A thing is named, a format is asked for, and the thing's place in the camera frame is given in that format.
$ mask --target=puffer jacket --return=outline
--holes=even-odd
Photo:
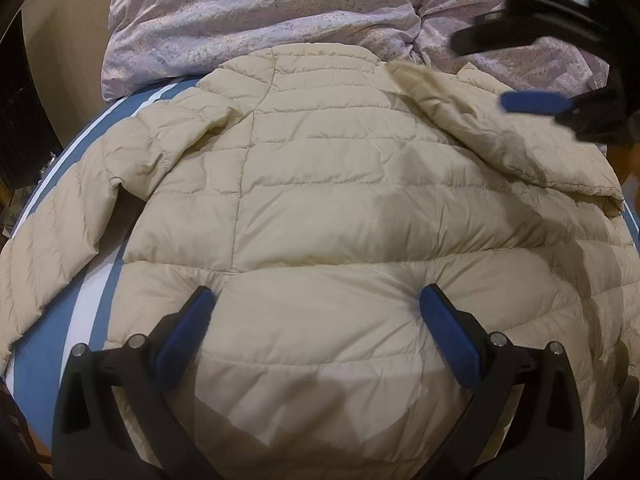
[[[488,332],[564,344],[588,473],[636,408],[640,261],[597,148],[503,115],[505,89],[340,44],[226,62],[113,126],[9,241],[0,361],[97,252],[122,186],[148,202],[108,347],[215,291],[172,405],[227,479],[410,478],[468,400],[420,318],[430,283]]]

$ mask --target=bed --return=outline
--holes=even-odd
[[[28,201],[14,233],[32,214],[63,173],[107,129],[124,117],[160,99],[170,99],[194,86],[199,77],[179,78],[151,85],[111,104],[73,140],[50,168]],[[122,265],[127,233],[140,204],[127,198],[118,205],[117,221],[110,225],[100,254],[60,292],[15,348],[6,371],[6,384],[38,436],[50,448],[53,410],[69,349],[84,341],[102,349],[109,322],[110,299]]]

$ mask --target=metal screw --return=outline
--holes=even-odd
[[[508,339],[502,332],[493,332],[489,336],[489,341],[491,341],[491,344],[494,346],[502,347],[507,344]]]
[[[556,355],[562,355],[564,353],[564,347],[562,346],[562,343],[559,343],[558,341],[552,341],[549,345],[549,349]]]
[[[127,341],[127,345],[133,349],[141,348],[144,343],[146,343],[146,336],[143,334],[134,334]]]
[[[71,348],[71,355],[73,357],[80,357],[82,354],[86,352],[88,348],[89,347],[84,343],[78,343],[76,345],[73,345],[73,347]]]

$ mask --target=wooden furniture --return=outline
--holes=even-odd
[[[2,210],[2,206],[8,206],[9,202],[11,202],[11,192],[4,185],[4,182],[0,180],[0,210]]]
[[[0,0],[0,202],[8,190],[36,184],[62,146],[40,104],[22,36],[25,0]]]
[[[620,146],[607,146],[607,160],[616,172],[616,177],[620,181],[620,184],[624,184],[628,179],[629,169],[629,155],[631,148],[622,148]]]

